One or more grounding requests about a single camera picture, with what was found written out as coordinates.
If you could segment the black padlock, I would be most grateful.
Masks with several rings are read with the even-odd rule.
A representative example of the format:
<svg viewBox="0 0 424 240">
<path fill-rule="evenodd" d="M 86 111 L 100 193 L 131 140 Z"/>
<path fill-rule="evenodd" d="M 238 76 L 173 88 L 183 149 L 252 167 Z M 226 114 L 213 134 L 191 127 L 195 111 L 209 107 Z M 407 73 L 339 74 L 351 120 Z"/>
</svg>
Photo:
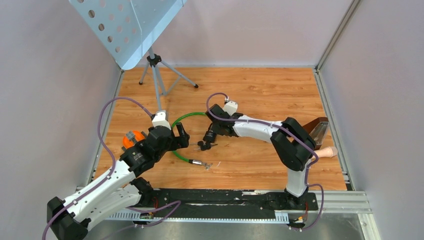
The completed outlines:
<svg viewBox="0 0 424 240">
<path fill-rule="evenodd" d="M 207 131 L 205 132 L 205 135 L 202 140 L 205 143 L 213 144 L 215 143 L 216 138 L 217 138 L 217 134 L 213 131 L 213 124 L 211 123 Z"/>
</svg>

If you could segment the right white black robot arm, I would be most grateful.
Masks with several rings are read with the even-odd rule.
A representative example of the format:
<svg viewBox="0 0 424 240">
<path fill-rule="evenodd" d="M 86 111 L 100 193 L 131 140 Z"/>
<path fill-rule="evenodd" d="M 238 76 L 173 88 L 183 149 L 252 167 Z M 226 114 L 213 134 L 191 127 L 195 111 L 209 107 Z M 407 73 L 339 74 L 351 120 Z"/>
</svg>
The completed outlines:
<svg viewBox="0 0 424 240">
<path fill-rule="evenodd" d="M 308 174 L 316 142 L 292 117 L 284 121 L 266 121 L 238 113 L 237 109 L 211 106 L 206 115 L 211 130 L 221 136 L 248 137 L 273 145 L 280 161 L 287 168 L 287 184 L 282 203 L 289 209 L 303 209 L 307 204 Z"/>
</svg>

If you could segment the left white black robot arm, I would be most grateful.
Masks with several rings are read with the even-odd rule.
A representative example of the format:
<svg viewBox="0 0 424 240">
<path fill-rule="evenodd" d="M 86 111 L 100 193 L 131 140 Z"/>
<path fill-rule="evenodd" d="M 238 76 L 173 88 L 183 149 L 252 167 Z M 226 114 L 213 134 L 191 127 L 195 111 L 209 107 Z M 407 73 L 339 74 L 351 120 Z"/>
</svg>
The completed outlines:
<svg viewBox="0 0 424 240">
<path fill-rule="evenodd" d="M 149 206 L 153 188 L 141 174 L 166 152 L 189 146 L 189 134 L 177 123 L 179 135 L 166 126 L 152 126 L 148 135 L 126 149 L 112 167 L 74 194 L 47 203 L 47 227 L 59 240 L 82 240 L 96 225 L 116 212 L 139 204 Z"/>
</svg>

